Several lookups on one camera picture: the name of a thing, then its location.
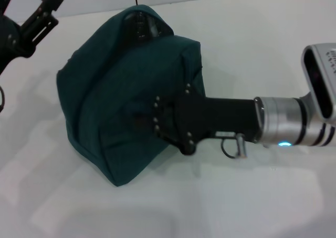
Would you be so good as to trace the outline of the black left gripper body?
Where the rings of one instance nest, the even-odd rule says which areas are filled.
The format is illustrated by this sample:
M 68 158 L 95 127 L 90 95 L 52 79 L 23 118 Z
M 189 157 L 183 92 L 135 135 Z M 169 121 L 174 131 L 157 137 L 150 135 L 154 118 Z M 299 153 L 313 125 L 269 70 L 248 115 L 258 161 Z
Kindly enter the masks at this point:
M 7 16 L 1 15 L 1 70 L 23 55 L 19 47 L 20 38 L 20 26 Z

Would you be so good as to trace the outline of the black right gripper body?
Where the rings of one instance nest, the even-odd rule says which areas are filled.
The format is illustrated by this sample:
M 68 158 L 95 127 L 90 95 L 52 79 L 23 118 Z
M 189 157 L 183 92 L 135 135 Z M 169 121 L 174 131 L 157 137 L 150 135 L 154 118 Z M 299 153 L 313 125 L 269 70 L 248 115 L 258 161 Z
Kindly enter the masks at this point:
M 260 132 L 253 100 L 207 98 L 193 87 L 173 101 L 174 124 L 180 152 L 192 155 L 199 142 L 208 138 L 234 139 L 237 155 L 246 156 L 246 142 Z

